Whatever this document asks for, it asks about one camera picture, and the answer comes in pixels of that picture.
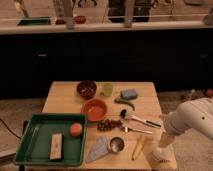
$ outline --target brown bowl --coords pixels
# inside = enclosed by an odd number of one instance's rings
[[[86,23],[86,17],[83,16],[83,15],[75,16],[74,20],[77,24],[85,24]]]
[[[93,98],[96,93],[96,90],[97,85],[95,84],[95,82],[90,80],[81,81],[77,85],[78,94],[86,100]]]
[[[107,105],[100,99],[90,99],[83,104],[81,112],[87,115],[89,122],[101,121],[107,112]]]

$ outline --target orange ball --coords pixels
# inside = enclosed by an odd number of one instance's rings
[[[70,135],[73,137],[78,137],[79,135],[82,134],[83,128],[80,123],[73,123],[70,126]]]

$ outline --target banana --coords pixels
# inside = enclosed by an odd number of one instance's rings
[[[135,149],[133,151],[132,160],[136,160],[138,158],[141,151],[143,150],[144,143],[145,143],[145,137],[141,135],[139,137],[139,139],[137,140],[137,144],[136,144]]]

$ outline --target wooden table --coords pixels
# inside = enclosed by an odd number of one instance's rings
[[[44,113],[80,113],[82,104],[85,102],[76,92],[76,86],[79,82],[53,82],[49,95],[47,97]],[[160,119],[161,108],[157,98],[154,84],[151,82],[112,82],[113,93],[111,97],[103,97],[100,94],[104,82],[96,82],[97,92],[95,98],[102,99],[108,106],[106,118],[120,119],[119,113],[126,108],[131,110],[131,107],[124,104],[115,104],[114,98],[120,95],[121,90],[135,88],[139,97],[132,102],[135,105],[135,113],[142,118],[155,121],[162,124]],[[84,161],[78,169],[176,169],[177,163],[175,156],[171,158],[171,162],[159,163],[151,155],[153,149],[158,145],[162,129],[151,128],[136,121],[124,121],[124,125],[146,129],[153,131],[153,134],[143,134],[147,140],[144,149],[137,160],[131,160],[132,152],[136,141],[141,135],[140,133],[121,132],[118,128],[113,131],[99,132],[95,123],[89,123],[87,129],[87,137],[84,150]],[[86,163],[85,159],[88,156],[89,150],[99,136],[106,136],[107,139],[119,136],[125,141],[125,148],[120,154],[109,154],[92,163]]]

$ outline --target sponge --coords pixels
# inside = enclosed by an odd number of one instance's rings
[[[125,100],[136,99],[138,97],[138,93],[135,89],[128,89],[121,91],[121,98]]]

